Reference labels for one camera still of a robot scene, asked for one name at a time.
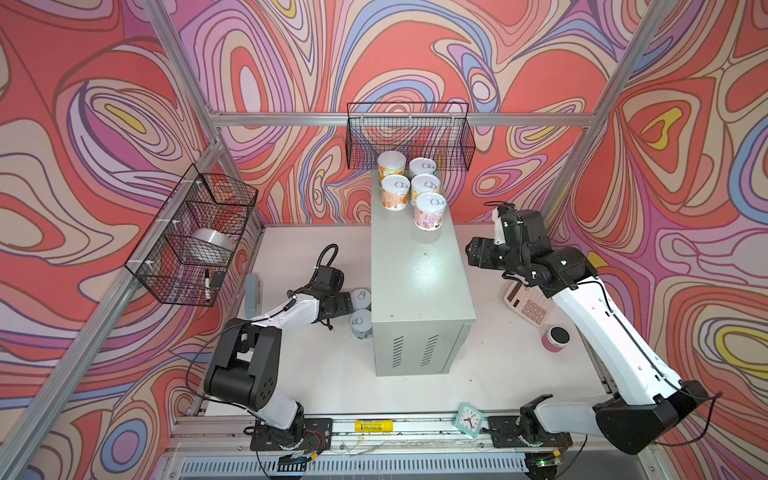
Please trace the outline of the blue can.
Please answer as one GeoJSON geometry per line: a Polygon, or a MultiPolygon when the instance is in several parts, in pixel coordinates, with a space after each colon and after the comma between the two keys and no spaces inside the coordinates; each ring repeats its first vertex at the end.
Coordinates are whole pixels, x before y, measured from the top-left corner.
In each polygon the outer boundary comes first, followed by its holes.
{"type": "Polygon", "coordinates": [[[371,311],[368,309],[356,310],[350,317],[350,328],[358,339],[370,338],[373,334],[371,311]]]}

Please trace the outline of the pink label can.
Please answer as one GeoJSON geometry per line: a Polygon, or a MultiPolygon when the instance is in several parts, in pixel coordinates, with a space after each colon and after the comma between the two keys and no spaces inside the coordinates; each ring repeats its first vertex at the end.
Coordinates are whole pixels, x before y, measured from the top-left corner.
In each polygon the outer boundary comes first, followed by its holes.
{"type": "Polygon", "coordinates": [[[434,231],[442,226],[447,209],[445,198],[434,192],[423,193],[415,201],[413,221],[424,231],[434,231]]]}
{"type": "Polygon", "coordinates": [[[404,175],[385,176],[381,181],[381,204],[390,211],[404,210],[408,204],[410,181],[404,175]]]}

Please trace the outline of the orange fruit can plastic lid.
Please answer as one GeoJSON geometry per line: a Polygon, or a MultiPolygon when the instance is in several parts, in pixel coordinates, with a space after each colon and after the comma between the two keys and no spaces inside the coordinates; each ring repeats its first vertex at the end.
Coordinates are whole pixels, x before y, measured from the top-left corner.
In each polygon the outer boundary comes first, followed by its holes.
{"type": "Polygon", "coordinates": [[[383,180],[390,175],[402,175],[407,164],[406,156],[396,150],[382,152],[377,157],[378,178],[383,180]]]}

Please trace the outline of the white brown label can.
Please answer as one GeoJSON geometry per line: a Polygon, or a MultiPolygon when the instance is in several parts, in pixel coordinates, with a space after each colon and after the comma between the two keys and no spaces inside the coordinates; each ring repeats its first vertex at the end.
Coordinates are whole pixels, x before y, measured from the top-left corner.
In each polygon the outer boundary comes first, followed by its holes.
{"type": "Polygon", "coordinates": [[[417,157],[408,164],[408,176],[413,178],[422,174],[432,175],[436,169],[437,164],[434,160],[426,157],[417,157]]]}

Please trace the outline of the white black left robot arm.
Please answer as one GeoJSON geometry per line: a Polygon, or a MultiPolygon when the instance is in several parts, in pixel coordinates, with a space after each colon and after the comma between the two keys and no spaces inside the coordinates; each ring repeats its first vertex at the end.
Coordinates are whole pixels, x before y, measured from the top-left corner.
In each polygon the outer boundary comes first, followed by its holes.
{"type": "Polygon", "coordinates": [[[287,293],[287,300],[251,320],[226,323],[217,342],[204,393],[245,408],[266,428],[269,441],[299,445],[306,435],[304,409],[277,388],[282,340],[299,329],[353,312],[351,294],[342,290],[341,270],[321,265],[307,285],[287,293]]]}

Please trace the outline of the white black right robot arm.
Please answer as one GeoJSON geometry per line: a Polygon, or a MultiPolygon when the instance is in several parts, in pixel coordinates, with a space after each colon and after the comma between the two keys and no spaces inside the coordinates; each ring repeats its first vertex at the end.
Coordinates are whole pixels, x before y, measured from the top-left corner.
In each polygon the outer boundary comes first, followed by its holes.
{"type": "Polygon", "coordinates": [[[696,380],[684,380],[648,345],[609,295],[597,269],[576,247],[554,248],[536,210],[492,201],[494,235],[474,237],[469,265],[539,289],[574,323],[614,380],[611,395],[558,400],[542,394],[519,410],[516,434],[540,446],[556,434],[601,436],[636,455],[704,403],[696,380]]]}

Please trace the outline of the left side can two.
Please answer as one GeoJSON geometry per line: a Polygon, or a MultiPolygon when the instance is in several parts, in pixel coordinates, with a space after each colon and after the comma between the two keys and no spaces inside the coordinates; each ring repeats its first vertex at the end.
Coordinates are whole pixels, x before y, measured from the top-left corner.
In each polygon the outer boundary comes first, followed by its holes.
{"type": "Polygon", "coordinates": [[[372,303],[371,292],[365,288],[357,288],[350,294],[354,310],[369,309],[372,303]]]}

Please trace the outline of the pink calculator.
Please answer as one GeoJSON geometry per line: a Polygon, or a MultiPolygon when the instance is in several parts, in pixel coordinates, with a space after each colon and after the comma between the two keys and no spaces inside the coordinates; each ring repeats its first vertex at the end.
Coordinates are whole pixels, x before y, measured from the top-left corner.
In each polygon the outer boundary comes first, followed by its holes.
{"type": "Polygon", "coordinates": [[[509,310],[535,327],[544,325],[554,310],[554,302],[538,287],[526,287],[519,281],[512,282],[503,296],[509,310]]]}

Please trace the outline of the pink round container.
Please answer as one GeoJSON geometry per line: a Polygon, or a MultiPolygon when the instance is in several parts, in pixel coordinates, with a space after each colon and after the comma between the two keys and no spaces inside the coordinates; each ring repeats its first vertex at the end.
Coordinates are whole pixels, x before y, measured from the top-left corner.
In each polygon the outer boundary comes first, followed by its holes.
{"type": "Polygon", "coordinates": [[[571,335],[569,331],[557,325],[550,326],[541,337],[543,347],[551,353],[562,351],[570,341],[571,335]]]}

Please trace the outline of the grey metal cabinet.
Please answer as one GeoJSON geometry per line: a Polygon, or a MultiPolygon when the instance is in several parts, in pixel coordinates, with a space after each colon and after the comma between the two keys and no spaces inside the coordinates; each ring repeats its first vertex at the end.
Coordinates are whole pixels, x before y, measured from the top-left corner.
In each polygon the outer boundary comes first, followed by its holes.
{"type": "Polygon", "coordinates": [[[408,205],[382,205],[371,173],[371,287],[376,375],[446,374],[477,316],[452,217],[432,232],[408,205]]]}

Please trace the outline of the silver tape roll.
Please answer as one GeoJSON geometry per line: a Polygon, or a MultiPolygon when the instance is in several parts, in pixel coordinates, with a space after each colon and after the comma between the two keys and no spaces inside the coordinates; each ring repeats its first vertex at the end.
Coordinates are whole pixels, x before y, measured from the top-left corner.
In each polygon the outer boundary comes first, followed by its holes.
{"type": "Polygon", "coordinates": [[[211,228],[198,228],[192,233],[192,237],[207,244],[232,251],[234,243],[230,236],[211,228]]]}

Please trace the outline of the teal alarm clock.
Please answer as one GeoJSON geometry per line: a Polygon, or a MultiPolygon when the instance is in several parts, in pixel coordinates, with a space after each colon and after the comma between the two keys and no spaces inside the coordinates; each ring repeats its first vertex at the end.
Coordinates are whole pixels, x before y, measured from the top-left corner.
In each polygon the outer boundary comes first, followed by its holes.
{"type": "Polygon", "coordinates": [[[461,403],[453,421],[454,427],[464,435],[477,438],[483,428],[484,415],[475,407],[461,403]]]}

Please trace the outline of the green circuit board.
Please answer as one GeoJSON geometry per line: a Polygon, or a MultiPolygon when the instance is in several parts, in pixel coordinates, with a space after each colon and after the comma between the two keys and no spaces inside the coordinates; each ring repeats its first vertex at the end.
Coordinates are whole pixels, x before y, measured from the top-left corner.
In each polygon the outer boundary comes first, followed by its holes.
{"type": "Polygon", "coordinates": [[[279,473],[305,472],[312,460],[312,457],[307,456],[283,456],[280,457],[277,461],[277,471],[279,473]]]}

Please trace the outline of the yellow label on rail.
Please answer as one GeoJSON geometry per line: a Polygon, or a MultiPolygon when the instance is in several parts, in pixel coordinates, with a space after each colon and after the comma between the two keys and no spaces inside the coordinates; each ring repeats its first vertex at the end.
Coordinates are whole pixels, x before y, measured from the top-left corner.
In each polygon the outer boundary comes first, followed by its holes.
{"type": "Polygon", "coordinates": [[[354,426],[355,432],[360,433],[391,433],[394,431],[392,420],[358,420],[354,426]]]}

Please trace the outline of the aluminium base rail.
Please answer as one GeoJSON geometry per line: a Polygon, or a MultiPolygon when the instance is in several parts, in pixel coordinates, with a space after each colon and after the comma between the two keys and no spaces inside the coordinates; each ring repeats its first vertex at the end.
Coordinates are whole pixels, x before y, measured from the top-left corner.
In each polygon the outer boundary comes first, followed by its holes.
{"type": "MultiPolygon", "coordinates": [[[[325,455],[490,453],[496,448],[488,433],[471,438],[457,430],[453,412],[415,414],[330,414],[331,445],[325,455]],[[358,420],[392,420],[391,433],[354,431],[358,420]]],[[[199,455],[246,455],[251,439],[243,430],[255,424],[244,415],[188,417],[176,422],[168,451],[199,455]]]]}

